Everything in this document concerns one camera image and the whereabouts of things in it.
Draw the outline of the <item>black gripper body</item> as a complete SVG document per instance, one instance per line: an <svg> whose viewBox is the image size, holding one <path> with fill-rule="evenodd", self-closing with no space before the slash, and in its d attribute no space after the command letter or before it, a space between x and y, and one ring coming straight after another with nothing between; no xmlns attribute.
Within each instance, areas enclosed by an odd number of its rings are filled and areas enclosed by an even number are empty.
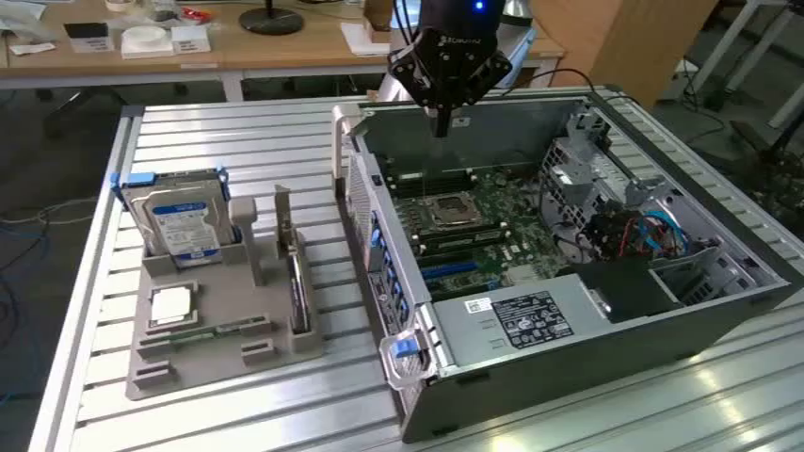
<svg viewBox="0 0 804 452"><path fill-rule="evenodd" d="M499 50L496 36L501 1L424 1L413 46L443 104L445 63L456 54L469 53L481 60Z"/></svg>

